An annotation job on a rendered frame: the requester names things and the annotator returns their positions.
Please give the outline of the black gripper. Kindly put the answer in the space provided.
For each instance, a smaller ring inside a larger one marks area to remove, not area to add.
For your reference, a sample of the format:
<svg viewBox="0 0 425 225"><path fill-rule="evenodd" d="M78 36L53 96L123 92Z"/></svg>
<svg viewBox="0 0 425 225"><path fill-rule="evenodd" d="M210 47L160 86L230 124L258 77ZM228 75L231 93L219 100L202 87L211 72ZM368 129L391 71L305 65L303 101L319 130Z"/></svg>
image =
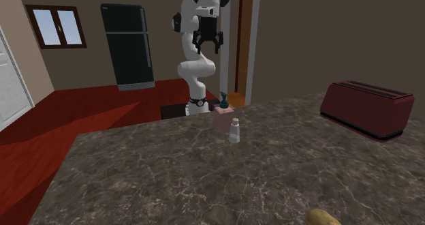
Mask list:
<svg viewBox="0 0 425 225"><path fill-rule="evenodd" d="M217 17L199 17L198 31L193 32L192 43L197 49L197 53L201 54L201 45L203 42L212 41L215 43L215 54L219 53L220 47L223 45L223 32L217 32Z"/></svg>

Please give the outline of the pink soap dispenser teal pump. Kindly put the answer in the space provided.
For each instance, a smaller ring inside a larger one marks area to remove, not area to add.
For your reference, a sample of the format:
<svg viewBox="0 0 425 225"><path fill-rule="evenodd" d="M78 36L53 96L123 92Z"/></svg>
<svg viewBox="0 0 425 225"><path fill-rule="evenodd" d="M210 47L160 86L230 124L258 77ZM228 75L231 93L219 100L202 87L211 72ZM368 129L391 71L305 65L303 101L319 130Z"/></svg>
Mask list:
<svg viewBox="0 0 425 225"><path fill-rule="evenodd" d="M216 131L228 133L232 124L232 119L234 118L234 109L231 108L227 100L227 94L223 91L221 91L220 94L222 100L219 102L219 105L216 106L213 111L213 122Z"/></svg>

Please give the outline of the dark robot stand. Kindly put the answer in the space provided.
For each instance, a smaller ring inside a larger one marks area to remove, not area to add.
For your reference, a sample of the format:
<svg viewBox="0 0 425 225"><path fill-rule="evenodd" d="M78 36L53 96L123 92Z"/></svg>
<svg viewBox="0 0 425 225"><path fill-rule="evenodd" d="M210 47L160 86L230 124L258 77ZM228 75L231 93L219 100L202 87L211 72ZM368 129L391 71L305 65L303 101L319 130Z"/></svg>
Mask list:
<svg viewBox="0 0 425 225"><path fill-rule="evenodd" d="M212 112L214 110L214 107L219 104L218 99L207 100L207 102L208 102L208 109L210 112ZM161 118L171 119L171 118L186 116L186 112L185 112L186 105L187 103L161 106L160 107Z"/></svg>

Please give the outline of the black refrigerator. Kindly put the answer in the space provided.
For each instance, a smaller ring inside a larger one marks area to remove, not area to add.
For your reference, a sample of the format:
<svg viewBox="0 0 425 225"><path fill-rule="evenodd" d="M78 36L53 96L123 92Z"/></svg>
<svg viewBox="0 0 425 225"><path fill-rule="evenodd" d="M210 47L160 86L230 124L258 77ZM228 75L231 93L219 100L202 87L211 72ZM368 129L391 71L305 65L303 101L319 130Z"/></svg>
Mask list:
<svg viewBox="0 0 425 225"><path fill-rule="evenodd" d="M155 87L144 8L103 3L101 15L118 89L131 91Z"/></svg>

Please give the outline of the small white bottle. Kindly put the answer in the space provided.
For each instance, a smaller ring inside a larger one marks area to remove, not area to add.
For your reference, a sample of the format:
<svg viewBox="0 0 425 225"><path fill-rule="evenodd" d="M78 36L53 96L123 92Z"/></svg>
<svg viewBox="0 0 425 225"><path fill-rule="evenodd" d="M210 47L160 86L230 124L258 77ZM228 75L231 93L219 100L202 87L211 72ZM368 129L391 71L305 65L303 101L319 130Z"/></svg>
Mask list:
<svg viewBox="0 0 425 225"><path fill-rule="evenodd" d="M232 144L240 142L240 126L237 118L232 119L228 140Z"/></svg>

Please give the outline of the brown framed window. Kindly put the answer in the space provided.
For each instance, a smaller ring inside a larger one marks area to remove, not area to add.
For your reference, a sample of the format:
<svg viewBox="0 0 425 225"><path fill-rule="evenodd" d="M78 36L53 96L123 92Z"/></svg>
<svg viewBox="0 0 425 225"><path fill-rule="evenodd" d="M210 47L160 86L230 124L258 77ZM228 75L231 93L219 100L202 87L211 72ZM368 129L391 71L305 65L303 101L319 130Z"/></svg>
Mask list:
<svg viewBox="0 0 425 225"><path fill-rule="evenodd" d="M41 49L86 48L77 8L60 5L25 5Z"/></svg>

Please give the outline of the dark red toaster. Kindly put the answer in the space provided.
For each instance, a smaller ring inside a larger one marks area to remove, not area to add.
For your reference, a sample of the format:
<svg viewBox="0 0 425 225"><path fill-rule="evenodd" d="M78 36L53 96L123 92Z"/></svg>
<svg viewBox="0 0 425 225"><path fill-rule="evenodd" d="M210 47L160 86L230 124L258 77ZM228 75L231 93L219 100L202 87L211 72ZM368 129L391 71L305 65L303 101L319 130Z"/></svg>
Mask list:
<svg viewBox="0 0 425 225"><path fill-rule="evenodd" d="M385 142L404 132L414 101L411 93L346 80L328 87L319 111L346 128Z"/></svg>

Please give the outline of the yellow potato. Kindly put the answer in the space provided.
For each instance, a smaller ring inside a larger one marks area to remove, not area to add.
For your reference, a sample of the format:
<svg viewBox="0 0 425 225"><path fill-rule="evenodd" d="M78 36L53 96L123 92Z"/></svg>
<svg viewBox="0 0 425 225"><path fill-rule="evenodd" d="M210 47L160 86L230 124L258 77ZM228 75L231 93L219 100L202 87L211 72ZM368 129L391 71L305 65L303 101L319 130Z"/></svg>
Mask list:
<svg viewBox="0 0 425 225"><path fill-rule="evenodd" d="M322 209L311 209L306 213L306 225L342 225L336 218Z"/></svg>

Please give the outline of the orange door in white frame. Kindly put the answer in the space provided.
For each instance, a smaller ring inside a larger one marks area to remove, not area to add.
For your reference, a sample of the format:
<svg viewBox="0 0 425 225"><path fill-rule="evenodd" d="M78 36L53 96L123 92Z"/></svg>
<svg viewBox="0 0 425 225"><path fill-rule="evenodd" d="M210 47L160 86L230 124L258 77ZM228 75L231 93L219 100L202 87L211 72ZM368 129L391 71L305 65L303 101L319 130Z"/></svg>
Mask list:
<svg viewBox="0 0 425 225"><path fill-rule="evenodd" d="M219 60L219 90L232 107L251 103L260 0L230 0L219 23L224 45Z"/></svg>

